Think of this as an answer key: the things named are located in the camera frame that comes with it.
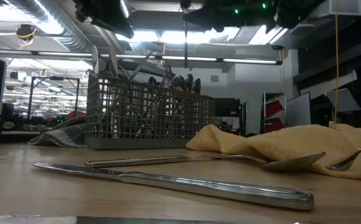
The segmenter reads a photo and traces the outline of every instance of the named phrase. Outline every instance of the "desk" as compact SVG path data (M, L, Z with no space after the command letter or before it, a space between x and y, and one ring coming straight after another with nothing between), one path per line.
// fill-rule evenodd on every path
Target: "desk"
M307 173L273 173L252 164L204 160L117 167L200 179L308 190L316 209L295 212L221 198L49 172L31 166L45 161L83 165L86 160L204 152L185 149L93 151L26 144L0 144L0 214L161 218L238 223L361 223L361 180Z

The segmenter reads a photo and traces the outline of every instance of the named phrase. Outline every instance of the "butter knife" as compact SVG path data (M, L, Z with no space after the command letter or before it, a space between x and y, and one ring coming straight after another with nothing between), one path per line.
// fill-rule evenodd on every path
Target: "butter knife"
M290 208L293 210L309 211L314 208L313 195L304 190L190 179L143 172L120 172L101 168L51 164L47 162L36 162L32 165L43 169L57 170L71 174L116 179L129 184L162 187L165 189L180 190L183 192L274 207Z

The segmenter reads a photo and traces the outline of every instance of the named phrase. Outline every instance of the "gray towel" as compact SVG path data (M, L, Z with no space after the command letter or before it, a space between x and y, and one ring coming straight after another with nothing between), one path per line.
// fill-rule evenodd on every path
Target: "gray towel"
M63 122L40 136L33 138L29 144L55 144L61 147L85 146L85 117L74 118Z

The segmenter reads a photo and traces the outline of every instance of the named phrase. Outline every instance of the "yellow towel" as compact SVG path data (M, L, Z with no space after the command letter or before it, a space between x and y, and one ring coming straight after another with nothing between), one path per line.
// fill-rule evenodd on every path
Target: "yellow towel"
M250 138L225 133L214 125L208 125L186 147L196 151L258 156L273 161L326 152L327 155L315 162L308 171L361 179L361 153L347 171L336 172L325 168L361 148L361 128L346 124L337 124L334 129L319 125L297 126Z

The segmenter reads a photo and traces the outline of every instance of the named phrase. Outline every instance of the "cutlery basket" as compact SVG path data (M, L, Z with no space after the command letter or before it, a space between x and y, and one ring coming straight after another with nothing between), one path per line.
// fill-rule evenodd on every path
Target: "cutlery basket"
M90 73L85 144L92 149L179 148L214 124L215 100Z

